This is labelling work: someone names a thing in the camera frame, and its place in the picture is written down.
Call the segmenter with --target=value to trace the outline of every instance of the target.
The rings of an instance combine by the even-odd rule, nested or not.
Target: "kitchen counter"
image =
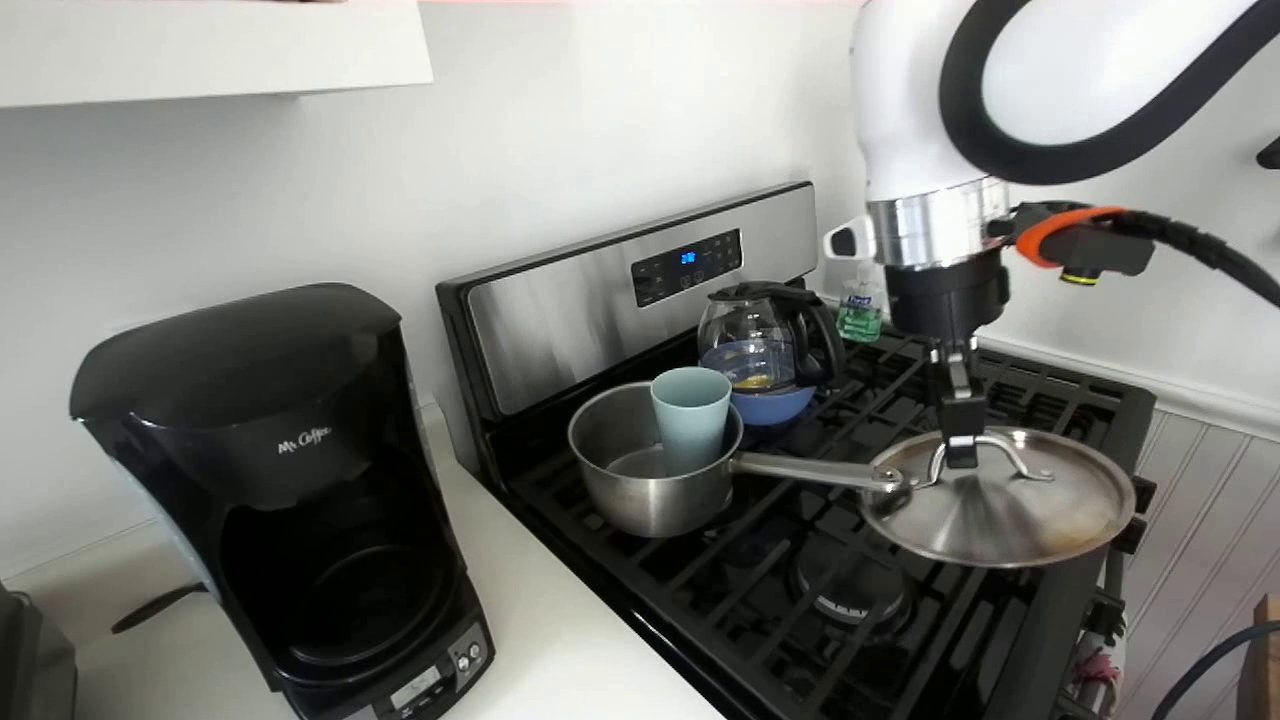
[[[720,717],[455,466],[436,400],[420,400],[420,434],[498,639],[493,670],[447,720]],[[209,596],[79,650],[79,720],[171,717],[294,717]]]

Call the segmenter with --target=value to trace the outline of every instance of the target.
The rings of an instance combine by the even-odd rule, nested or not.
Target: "kettle handle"
[[[788,283],[776,283],[768,291],[788,318],[796,318],[796,381],[799,383],[825,383],[842,372],[842,362],[846,362],[846,344],[838,336],[838,319],[829,311],[829,305],[822,297],[813,297],[810,288],[788,288]],[[813,333],[822,340],[822,354],[825,354],[825,365],[813,372],[805,365],[810,349],[813,349]]]

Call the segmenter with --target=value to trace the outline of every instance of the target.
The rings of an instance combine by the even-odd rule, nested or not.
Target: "coffee maker lid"
[[[255,422],[359,372],[376,354],[369,336],[398,324],[386,302],[352,283],[307,283],[158,319],[83,356],[72,418],[129,413],[179,428]]]

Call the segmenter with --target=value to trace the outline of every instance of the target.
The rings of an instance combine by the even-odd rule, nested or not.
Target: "stove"
[[[1141,519],[1055,568],[980,572],[894,550],[858,494],[818,485],[735,476],[734,505],[677,539],[615,533],[592,508],[566,446],[572,407],[693,365],[709,291],[799,283],[813,218],[813,185],[788,185],[439,283],[483,485],[723,717],[1107,717],[1114,691],[1076,666],[1123,638]],[[848,344],[842,381],[748,449],[873,460],[936,428],[940,383],[910,340]],[[1154,422],[1145,388],[996,354],[975,356],[975,388],[996,425],[1085,441],[1119,470]]]

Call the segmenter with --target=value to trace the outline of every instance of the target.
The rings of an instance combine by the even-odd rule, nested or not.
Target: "coffee maker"
[[[307,283],[112,336],[72,418],[179,528],[295,717],[439,717],[490,670],[376,297]]]

